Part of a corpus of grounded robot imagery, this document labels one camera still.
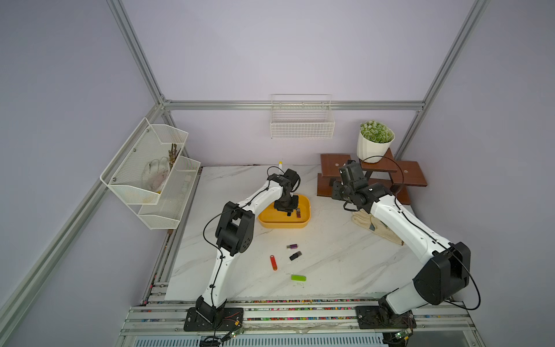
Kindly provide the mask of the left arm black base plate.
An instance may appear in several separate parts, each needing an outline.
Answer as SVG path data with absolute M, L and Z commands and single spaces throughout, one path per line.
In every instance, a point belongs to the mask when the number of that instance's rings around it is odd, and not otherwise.
M 187 311 L 183 330 L 185 332 L 227 332 L 239 328 L 243 320 L 242 308 L 224 308 L 209 319 L 192 307 Z

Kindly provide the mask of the grey black usb flash drive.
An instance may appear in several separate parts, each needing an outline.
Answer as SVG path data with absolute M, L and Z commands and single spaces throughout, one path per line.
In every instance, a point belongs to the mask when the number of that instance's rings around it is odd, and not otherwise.
M 302 256 L 301 251 L 297 251 L 297 252 L 293 253 L 293 254 L 289 257 L 289 259 L 290 259 L 291 261 L 293 261 L 293 260 L 299 258 L 300 256 Z

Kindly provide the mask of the red usb flash drive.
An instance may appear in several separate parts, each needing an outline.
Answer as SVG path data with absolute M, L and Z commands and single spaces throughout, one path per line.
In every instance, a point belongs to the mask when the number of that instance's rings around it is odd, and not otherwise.
M 274 271 L 278 270 L 277 262 L 274 255 L 270 255 L 270 262 Z

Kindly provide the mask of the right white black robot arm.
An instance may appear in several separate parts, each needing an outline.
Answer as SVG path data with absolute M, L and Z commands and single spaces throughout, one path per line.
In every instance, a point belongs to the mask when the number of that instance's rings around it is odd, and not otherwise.
M 377 218 L 422 264 L 408 284 L 378 301 L 377 325 L 396 325 L 413 309 L 439 305 L 470 283 L 478 287 L 471 275 L 471 250 L 464 243 L 454 244 L 431 230 L 406 210 L 383 184 L 370 184 L 360 163 L 349 159 L 339 172 L 341 180 L 332 186 L 332 199 L 342 200 L 346 211 L 347 205 L 352 204 L 355 208 L 351 212 L 364 211 Z

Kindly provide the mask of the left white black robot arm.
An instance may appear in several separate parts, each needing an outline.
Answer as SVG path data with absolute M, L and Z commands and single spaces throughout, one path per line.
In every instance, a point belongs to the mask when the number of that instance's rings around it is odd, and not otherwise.
M 254 239 L 255 221 L 267 228 L 302 228 L 309 220 L 308 199 L 296 194 L 301 178 L 292 170 L 269 174 L 266 182 L 253 195 L 235 203 L 227 202 L 215 216 L 218 225 L 215 266 L 205 292 L 197 299 L 195 310 L 201 318 L 218 325 L 224 318 L 225 281 L 234 260 L 247 251 Z

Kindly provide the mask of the yellow plastic storage box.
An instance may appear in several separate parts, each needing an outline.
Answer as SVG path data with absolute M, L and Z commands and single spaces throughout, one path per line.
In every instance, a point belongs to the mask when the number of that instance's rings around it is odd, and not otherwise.
M 288 215 L 287 213 L 277 211 L 273 207 L 274 203 L 267 206 L 258 216 L 257 219 L 265 228 L 304 228 L 311 219 L 311 203 L 309 198 L 299 195 L 299 206 L 301 210 L 301 218 L 296 218 L 296 211 Z

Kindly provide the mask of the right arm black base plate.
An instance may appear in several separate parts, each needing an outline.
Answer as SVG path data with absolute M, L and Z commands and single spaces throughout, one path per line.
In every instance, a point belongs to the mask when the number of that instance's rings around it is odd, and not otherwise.
M 416 321 L 411 311 L 397 315 L 380 306 L 355 307 L 360 329 L 412 329 Z

